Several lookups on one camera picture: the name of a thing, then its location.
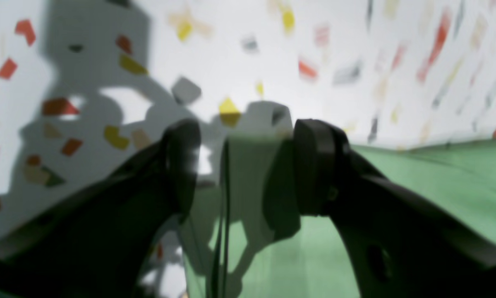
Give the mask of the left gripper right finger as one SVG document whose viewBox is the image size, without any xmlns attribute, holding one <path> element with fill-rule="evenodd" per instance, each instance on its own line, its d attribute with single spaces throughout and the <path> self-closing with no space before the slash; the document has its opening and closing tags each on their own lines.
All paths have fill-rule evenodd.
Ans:
<svg viewBox="0 0 496 298">
<path fill-rule="evenodd" d="M 362 298 L 496 298 L 496 245 L 391 182 L 341 129 L 297 120 L 293 156 L 299 213 L 331 219 Z"/>
</svg>

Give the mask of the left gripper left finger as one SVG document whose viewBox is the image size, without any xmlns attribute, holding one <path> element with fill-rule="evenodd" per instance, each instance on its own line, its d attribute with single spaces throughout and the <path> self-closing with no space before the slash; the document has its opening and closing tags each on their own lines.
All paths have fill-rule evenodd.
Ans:
<svg viewBox="0 0 496 298">
<path fill-rule="evenodd" d="M 0 241 L 0 291 L 18 298 L 132 298 L 157 230 L 192 206 L 200 126 L 185 119 L 100 183 Z"/>
</svg>

